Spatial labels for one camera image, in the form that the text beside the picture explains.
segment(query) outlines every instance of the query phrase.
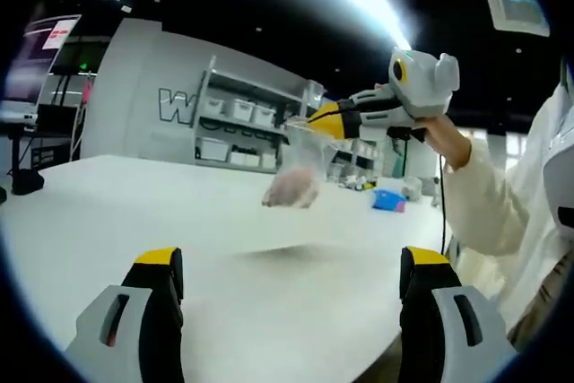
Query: white lab coat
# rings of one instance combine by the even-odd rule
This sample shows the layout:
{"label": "white lab coat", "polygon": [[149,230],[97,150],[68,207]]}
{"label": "white lab coat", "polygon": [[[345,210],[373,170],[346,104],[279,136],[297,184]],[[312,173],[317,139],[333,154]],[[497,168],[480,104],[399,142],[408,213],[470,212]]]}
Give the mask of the white lab coat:
{"label": "white lab coat", "polygon": [[559,85],[536,114],[524,155],[508,172],[494,168],[486,144],[473,140],[468,164],[445,174],[447,220],[467,246],[457,260],[458,275],[498,304],[507,332],[570,246],[558,235],[543,181],[566,98]]}

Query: white wall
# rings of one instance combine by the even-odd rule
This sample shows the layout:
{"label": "white wall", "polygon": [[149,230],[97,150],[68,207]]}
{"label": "white wall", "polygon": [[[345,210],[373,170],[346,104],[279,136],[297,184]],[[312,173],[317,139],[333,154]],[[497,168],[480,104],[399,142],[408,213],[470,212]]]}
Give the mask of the white wall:
{"label": "white wall", "polygon": [[[294,92],[305,83],[303,78],[263,60],[164,32],[159,22],[124,19],[109,44],[92,90],[82,157],[120,154],[191,162],[195,131],[189,122],[202,73],[213,55],[217,56],[217,69],[280,90]],[[168,90],[162,96],[167,103],[169,94],[183,102],[172,121],[161,120],[160,89]],[[189,101],[187,109],[185,99]],[[209,135],[203,130],[198,133]],[[226,134],[229,141],[236,138],[237,134]]]}

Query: desk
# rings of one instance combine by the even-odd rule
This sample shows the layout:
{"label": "desk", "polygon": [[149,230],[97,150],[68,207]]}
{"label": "desk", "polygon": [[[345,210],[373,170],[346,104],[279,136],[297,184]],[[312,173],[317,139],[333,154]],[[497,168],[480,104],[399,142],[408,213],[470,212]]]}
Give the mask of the desk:
{"label": "desk", "polygon": [[272,176],[114,156],[42,175],[44,189],[1,207],[41,326],[64,350],[77,316],[136,256],[179,246],[193,382],[353,381],[398,334],[401,248],[440,248],[426,198],[387,213],[369,193],[326,184],[308,210],[266,208]]}

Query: white storage bin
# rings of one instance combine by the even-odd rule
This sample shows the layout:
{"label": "white storage bin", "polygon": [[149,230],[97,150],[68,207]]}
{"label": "white storage bin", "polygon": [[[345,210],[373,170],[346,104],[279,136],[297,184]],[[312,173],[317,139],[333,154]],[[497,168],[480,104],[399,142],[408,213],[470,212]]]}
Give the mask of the white storage bin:
{"label": "white storage bin", "polygon": [[263,154],[261,156],[261,168],[266,170],[274,170],[277,167],[277,159],[272,153]]}
{"label": "white storage bin", "polygon": [[247,166],[257,167],[259,166],[260,157],[256,154],[246,154],[245,155],[245,164]]}
{"label": "white storage bin", "polygon": [[275,117],[275,110],[271,109],[271,108],[266,108],[266,107],[260,107],[260,106],[256,106],[255,107],[255,117],[253,119],[253,121],[260,125],[260,126],[264,126],[264,127],[273,127],[273,120]]}
{"label": "white storage bin", "polygon": [[246,165],[246,154],[244,152],[231,152],[230,163],[234,165]]}
{"label": "white storage bin", "polygon": [[225,141],[213,138],[199,138],[201,158],[208,161],[226,161],[230,145]]}
{"label": "white storage bin", "polygon": [[254,107],[254,103],[247,102],[246,100],[235,99],[233,101],[231,115],[237,120],[251,121]]}
{"label": "white storage bin", "polygon": [[220,116],[223,112],[224,101],[212,97],[207,97],[205,101],[205,113],[211,116]]}

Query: person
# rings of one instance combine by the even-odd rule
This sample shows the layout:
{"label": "person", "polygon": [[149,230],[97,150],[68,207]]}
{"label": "person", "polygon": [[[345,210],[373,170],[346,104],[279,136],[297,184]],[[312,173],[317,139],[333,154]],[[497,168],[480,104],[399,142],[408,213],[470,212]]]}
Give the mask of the person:
{"label": "person", "polygon": [[489,160],[484,141],[464,137],[447,117],[420,120],[426,142],[447,163],[445,210],[463,245],[457,273],[498,303],[509,339],[524,348],[560,294],[572,262],[544,192],[544,157],[564,110],[574,104],[572,74],[562,64],[561,83],[537,112],[526,152],[506,173]]}

